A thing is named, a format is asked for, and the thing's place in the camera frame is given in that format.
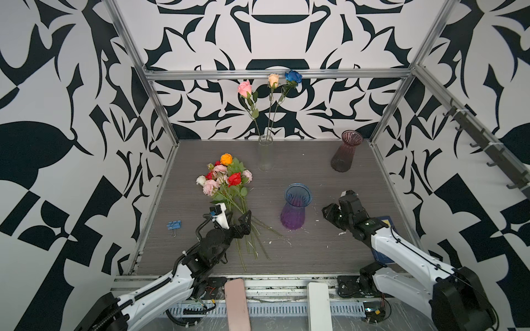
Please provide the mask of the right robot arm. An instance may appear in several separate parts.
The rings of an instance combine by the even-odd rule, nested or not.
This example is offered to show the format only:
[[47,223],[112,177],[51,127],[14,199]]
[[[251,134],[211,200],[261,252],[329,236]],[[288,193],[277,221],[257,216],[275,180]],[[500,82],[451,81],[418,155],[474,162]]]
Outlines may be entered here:
[[438,330],[497,330],[498,313],[487,298],[479,277],[467,267],[455,268],[403,239],[381,219],[370,217],[357,193],[342,193],[338,203],[322,209],[335,227],[379,252],[409,273],[400,276],[375,261],[360,270],[355,283],[340,281],[338,295],[351,298],[390,295],[430,318]]

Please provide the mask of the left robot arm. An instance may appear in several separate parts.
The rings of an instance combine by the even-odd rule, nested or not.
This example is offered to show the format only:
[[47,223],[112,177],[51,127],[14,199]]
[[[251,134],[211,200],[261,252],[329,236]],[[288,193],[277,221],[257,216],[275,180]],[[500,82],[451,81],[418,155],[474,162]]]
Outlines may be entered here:
[[109,292],[100,297],[76,330],[141,330],[172,306],[187,299],[199,299],[212,269],[226,264],[226,251],[234,239],[251,234],[252,212],[237,221],[232,212],[210,208],[195,234],[198,242],[177,258],[170,272],[144,287],[115,297]]

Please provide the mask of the blue rose stem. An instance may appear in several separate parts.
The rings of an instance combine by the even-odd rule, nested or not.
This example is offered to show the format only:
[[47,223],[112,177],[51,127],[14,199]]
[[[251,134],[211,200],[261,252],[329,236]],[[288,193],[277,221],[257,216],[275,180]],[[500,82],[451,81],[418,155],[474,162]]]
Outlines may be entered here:
[[276,117],[278,108],[284,102],[288,93],[292,89],[297,88],[302,83],[302,75],[299,74],[299,72],[295,70],[290,70],[287,73],[284,73],[284,78],[285,78],[285,82],[281,84],[279,81],[279,86],[276,88],[274,92],[275,102],[272,108],[271,136],[273,135],[272,129],[274,127],[275,117]]

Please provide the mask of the pink spray roses bunch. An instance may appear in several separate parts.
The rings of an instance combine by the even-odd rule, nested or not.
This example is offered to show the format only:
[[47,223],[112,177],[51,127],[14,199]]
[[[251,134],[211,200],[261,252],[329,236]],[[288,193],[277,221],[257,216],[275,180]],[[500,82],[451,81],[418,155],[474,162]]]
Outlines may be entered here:
[[[236,159],[234,159],[233,163],[228,167],[222,165],[218,161],[216,164],[208,164],[208,169],[209,172],[206,175],[198,176],[196,179],[196,184],[202,188],[203,194],[210,197],[214,204],[225,203],[228,211],[239,212],[240,215],[243,215],[245,212],[241,210],[242,205],[239,199],[236,197],[235,201],[233,201],[230,198],[231,194],[227,190],[228,185],[226,184],[226,178],[237,172],[244,172],[247,170],[250,172],[250,174],[246,174],[246,176],[249,177],[248,183],[245,184],[247,188],[248,184],[253,180],[252,172],[247,169],[243,163],[237,162]],[[260,256],[257,248],[258,244],[261,244],[260,232],[257,226],[251,225],[251,227],[252,229],[248,239],[236,240],[237,253],[244,271],[247,271],[247,267],[243,257],[243,247],[246,248],[248,254],[254,256],[254,259],[258,259]]]

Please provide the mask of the red rose stem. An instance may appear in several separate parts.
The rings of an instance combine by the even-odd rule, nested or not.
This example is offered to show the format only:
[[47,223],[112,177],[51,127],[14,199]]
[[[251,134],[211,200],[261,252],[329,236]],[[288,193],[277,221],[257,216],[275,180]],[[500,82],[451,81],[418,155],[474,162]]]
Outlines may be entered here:
[[[233,201],[235,201],[236,197],[239,199],[242,205],[241,210],[243,212],[247,212],[249,210],[247,206],[248,189],[245,186],[245,184],[248,183],[249,177],[247,177],[246,174],[248,175],[250,174],[250,172],[245,170],[244,172],[237,172],[226,178],[226,184],[228,185],[227,190],[231,194],[230,198]],[[271,231],[272,233],[276,234],[280,238],[284,238],[283,234],[281,234],[279,231],[274,229],[272,226],[269,226],[268,224],[259,220],[257,217],[252,216],[252,220],[258,226]]]

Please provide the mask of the clear glass vase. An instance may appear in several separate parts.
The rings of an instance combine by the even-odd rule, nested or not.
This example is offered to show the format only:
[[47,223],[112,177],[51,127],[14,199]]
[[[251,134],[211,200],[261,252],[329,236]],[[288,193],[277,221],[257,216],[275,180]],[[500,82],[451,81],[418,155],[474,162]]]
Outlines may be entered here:
[[258,168],[261,171],[273,169],[273,138],[261,135],[258,139]]

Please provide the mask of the blue purple glass vase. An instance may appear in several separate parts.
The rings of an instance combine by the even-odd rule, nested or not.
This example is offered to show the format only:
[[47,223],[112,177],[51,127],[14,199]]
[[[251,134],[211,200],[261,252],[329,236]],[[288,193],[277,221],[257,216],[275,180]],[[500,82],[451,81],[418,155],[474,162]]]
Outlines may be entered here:
[[312,202],[312,194],[301,183],[291,184],[284,193],[286,201],[280,215],[282,225],[289,230],[300,229],[306,219],[306,207]]

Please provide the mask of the cream peach rose stem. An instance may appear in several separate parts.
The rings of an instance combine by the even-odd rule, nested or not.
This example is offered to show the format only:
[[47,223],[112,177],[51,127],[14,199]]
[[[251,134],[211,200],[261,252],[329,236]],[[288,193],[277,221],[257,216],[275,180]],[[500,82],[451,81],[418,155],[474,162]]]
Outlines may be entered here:
[[268,124],[266,128],[266,139],[271,136],[271,124],[272,124],[272,108],[275,102],[274,92],[279,86],[280,76],[278,74],[270,74],[268,77],[269,87],[269,113],[268,113]]

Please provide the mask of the pink rose stem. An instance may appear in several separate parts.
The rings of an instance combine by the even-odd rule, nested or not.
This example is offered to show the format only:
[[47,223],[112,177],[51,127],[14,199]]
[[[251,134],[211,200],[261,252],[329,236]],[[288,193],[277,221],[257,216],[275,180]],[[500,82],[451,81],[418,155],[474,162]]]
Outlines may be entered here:
[[247,108],[249,116],[252,118],[258,138],[262,136],[262,132],[259,129],[258,117],[258,92],[254,91],[249,81],[243,81],[237,88],[238,96]]

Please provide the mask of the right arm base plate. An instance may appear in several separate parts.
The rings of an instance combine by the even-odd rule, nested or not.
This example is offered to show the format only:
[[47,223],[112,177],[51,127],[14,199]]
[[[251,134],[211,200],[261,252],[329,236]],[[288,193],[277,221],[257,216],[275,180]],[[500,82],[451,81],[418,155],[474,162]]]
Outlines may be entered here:
[[337,294],[343,299],[380,297],[371,276],[338,276]]

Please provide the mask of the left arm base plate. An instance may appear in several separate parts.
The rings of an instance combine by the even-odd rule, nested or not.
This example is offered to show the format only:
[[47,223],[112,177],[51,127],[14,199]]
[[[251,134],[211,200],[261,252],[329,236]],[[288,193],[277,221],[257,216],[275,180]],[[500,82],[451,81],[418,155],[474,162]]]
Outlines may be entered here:
[[222,299],[224,297],[224,285],[227,281],[226,277],[209,277],[193,288],[189,299]]

